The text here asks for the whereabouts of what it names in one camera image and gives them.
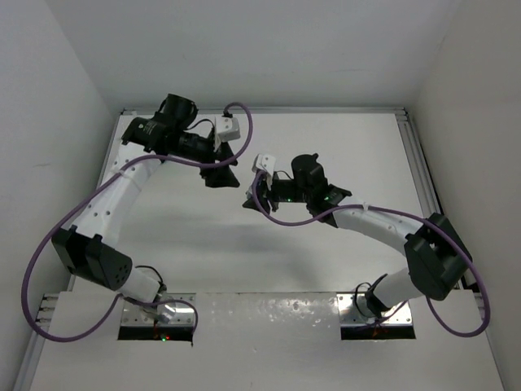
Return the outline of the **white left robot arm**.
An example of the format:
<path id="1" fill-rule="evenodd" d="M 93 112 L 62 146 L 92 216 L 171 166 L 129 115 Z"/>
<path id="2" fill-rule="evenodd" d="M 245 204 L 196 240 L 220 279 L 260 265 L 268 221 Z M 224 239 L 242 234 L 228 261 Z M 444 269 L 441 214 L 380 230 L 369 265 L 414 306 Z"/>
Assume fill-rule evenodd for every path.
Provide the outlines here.
<path id="1" fill-rule="evenodd" d="M 193 101 L 170 94 L 153 117 L 136 116 L 129 123 L 103 179 L 105 190 L 87 203 L 70 228 L 58 229 L 51 238 L 72 275 L 138 302 L 155 301 L 161 282 L 116 249 L 124 219 L 147 180 L 165 156 L 175 156 L 203 165 L 200 175 L 207 187 L 239 186 L 230 167 L 219 165 L 234 154 L 229 143 L 240 137 L 238 120 L 224 112 L 212 120 L 204 137 L 188 130 L 197 115 Z"/>

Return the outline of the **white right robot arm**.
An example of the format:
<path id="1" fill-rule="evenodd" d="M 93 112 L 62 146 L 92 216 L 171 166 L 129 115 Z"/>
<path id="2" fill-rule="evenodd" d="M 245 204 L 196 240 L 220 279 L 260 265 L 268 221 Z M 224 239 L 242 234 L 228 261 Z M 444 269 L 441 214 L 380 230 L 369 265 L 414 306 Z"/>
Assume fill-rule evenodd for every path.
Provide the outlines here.
<path id="1" fill-rule="evenodd" d="M 378 319 L 394 305 L 421 296 L 444 300 L 471 261 L 449 219 L 433 213 L 426 220 L 415 220 L 371 207 L 329 183 L 317 159 L 317 154 L 295 157 L 292 178 L 281 179 L 275 158 L 257 155 L 252 165 L 256 179 L 243 207 L 271 214 L 281 203 L 304 204 L 315 220 L 375 239 L 404 256 L 404 269 L 380 276 L 354 300 L 365 319 Z"/>

